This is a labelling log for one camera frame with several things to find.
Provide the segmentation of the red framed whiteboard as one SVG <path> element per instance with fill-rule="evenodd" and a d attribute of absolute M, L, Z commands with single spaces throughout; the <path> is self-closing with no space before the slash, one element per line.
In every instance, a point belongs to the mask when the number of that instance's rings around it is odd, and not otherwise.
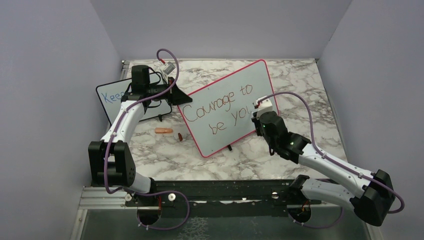
<path fill-rule="evenodd" d="M 274 93 L 268 66 L 260 59 L 189 94 L 177 108 L 203 158 L 255 131 L 254 102 Z"/>

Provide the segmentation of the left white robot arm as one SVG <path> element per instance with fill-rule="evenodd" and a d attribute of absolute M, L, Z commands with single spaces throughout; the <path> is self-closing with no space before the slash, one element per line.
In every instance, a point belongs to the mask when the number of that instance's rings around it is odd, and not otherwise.
<path fill-rule="evenodd" d="M 157 191 L 152 188 L 152 178 L 136 171 L 129 147 L 135 128 L 153 101 L 164 100 L 171 106 L 193 101 L 179 89 L 175 78 L 161 72 L 160 84 L 151 82 L 152 75 L 152 68 L 147 65 L 131 68 L 131 84 L 120 100 L 117 117 L 101 140 L 88 145 L 92 182 L 104 186 L 110 194 L 112 186 L 137 192 L 138 199 L 147 206 L 155 203 Z"/>

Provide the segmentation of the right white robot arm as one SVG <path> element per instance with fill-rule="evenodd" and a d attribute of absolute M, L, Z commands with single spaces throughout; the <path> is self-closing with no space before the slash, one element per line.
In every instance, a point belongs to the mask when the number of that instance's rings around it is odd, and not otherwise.
<path fill-rule="evenodd" d="M 390 175 L 384 170 L 372 172 L 354 166 L 314 147 L 308 138 L 289 132 L 275 111 L 253 113 L 255 132 L 268 144 L 270 155 L 320 172 L 333 183 L 299 175 L 290 185 L 289 199 L 300 204 L 304 200 L 325 201 L 354 212 L 362 221 L 380 227 L 395 201 Z"/>

